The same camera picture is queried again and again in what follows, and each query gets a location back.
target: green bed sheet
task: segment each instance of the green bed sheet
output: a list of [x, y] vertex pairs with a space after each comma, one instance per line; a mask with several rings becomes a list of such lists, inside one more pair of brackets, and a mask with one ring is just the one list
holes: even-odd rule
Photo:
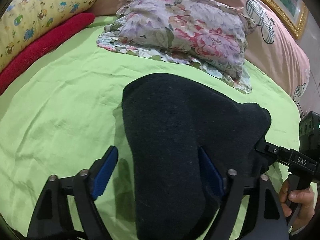
[[[97, 18], [36, 61], [0, 96], [0, 211], [23, 234], [49, 175], [73, 176], [115, 145], [119, 148], [119, 162], [96, 205], [113, 239], [137, 239], [133, 161], [124, 134], [121, 99], [125, 85], [150, 73], [180, 75], [239, 103], [258, 103], [272, 116], [267, 140], [299, 148], [298, 109], [258, 68], [245, 63], [253, 86], [252, 93], [245, 95], [188, 65], [97, 48], [96, 39], [103, 26], [113, 20], [114, 17]], [[268, 174], [279, 191], [287, 178], [287, 168], [274, 164]], [[243, 200], [232, 239], [241, 230], [247, 200]], [[81, 229], [71, 198], [70, 208], [75, 228]]]

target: picture frame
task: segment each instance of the picture frame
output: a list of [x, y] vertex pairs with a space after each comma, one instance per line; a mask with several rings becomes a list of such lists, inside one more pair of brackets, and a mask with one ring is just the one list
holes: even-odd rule
[[308, 17], [308, 8], [302, 0], [261, 1], [280, 18], [296, 40], [301, 38]]

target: blue pad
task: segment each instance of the blue pad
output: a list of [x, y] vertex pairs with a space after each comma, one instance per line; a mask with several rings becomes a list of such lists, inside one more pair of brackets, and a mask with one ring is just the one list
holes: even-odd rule
[[110, 146], [105, 155], [96, 162], [103, 162], [97, 175], [93, 178], [91, 196], [96, 200], [106, 189], [111, 174], [118, 162], [118, 149]]
[[225, 195], [223, 180], [217, 168], [202, 147], [199, 148], [198, 156], [204, 189], [210, 196], [223, 197]]

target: cartoon print pillowcase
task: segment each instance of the cartoon print pillowcase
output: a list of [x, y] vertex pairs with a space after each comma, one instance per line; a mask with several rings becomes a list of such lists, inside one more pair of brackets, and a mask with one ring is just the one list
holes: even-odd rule
[[13, 0], [0, 19], [0, 72], [31, 42], [95, 0]]

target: human hand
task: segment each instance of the human hand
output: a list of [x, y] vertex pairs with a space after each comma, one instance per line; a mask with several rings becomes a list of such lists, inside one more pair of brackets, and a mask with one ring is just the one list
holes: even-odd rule
[[[290, 207], [285, 203], [288, 196], [289, 190], [289, 181], [286, 179], [281, 187], [279, 193], [280, 203], [283, 209], [283, 213], [286, 217], [289, 217], [292, 213]], [[312, 188], [302, 189], [302, 190], [293, 190], [289, 194], [289, 200], [295, 203], [301, 203], [301, 208], [296, 220], [292, 224], [292, 230], [296, 231], [299, 228], [306, 226], [313, 215], [315, 210], [313, 208], [315, 193], [312, 191]]]

